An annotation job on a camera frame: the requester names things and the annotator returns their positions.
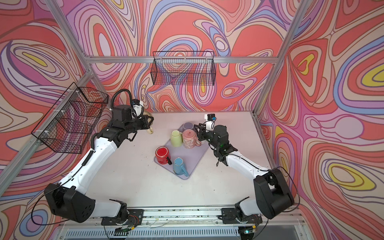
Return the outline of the beige speckled mug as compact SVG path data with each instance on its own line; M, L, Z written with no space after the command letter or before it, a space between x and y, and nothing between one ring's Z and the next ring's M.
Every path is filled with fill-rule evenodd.
M148 112L147 110L144 110L144 115L145 115L145 116L149 116L149 117L153 117L153 115L152 115L150 112ZM153 127L150 126L150 128L147 129L147 132L148 132L149 134L153 134L153 133L154 133Z

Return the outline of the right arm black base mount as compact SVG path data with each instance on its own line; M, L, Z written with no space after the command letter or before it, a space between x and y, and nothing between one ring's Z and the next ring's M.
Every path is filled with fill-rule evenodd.
M258 226L263 222L261 215L245 216L237 208L222 208L218 219L224 224L253 224Z

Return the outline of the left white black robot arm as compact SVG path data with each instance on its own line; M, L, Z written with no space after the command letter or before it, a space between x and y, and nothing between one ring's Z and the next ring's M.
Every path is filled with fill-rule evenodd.
M90 183L106 160L138 131L151 128L154 118L144 114L143 103L133 99L128 89L117 91L111 99L112 119L91 137L91 148L80 162L57 184L44 190L49 209L63 222L83 223L89 218L103 218L124 225L130 214L127 204L119 200L94 200L87 196Z

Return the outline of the red mug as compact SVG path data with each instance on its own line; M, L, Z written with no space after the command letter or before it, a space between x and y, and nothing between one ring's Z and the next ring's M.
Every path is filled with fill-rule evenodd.
M156 160L161 165L172 165L170 151L167 147L158 147L155 152Z

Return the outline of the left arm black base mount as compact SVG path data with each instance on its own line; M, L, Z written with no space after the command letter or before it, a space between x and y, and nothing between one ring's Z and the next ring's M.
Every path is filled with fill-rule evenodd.
M137 227L142 224L144 209L127 209L126 213L118 214L117 217L102 218L102 226L131 226Z

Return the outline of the light blue mug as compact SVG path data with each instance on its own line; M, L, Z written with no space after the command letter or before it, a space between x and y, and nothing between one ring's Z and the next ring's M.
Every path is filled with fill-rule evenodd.
M182 158L176 158L173 163L173 171L178 176L189 177L186 164Z

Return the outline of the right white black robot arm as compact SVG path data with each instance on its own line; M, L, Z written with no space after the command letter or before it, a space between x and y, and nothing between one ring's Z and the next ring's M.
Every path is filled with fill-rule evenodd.
M234 221L246 223L258 215L271 220L281 213L293 212L299 208L300 202L295 202L282 171L279 168L262 167L242 155L230 144L226 126L209 128L208 124L200 123L194 125L194 130L199 141L209 144L217 159L216 165L222 163L253 181L255 197L246 197L237 202L230 214L222 213L224 224Z

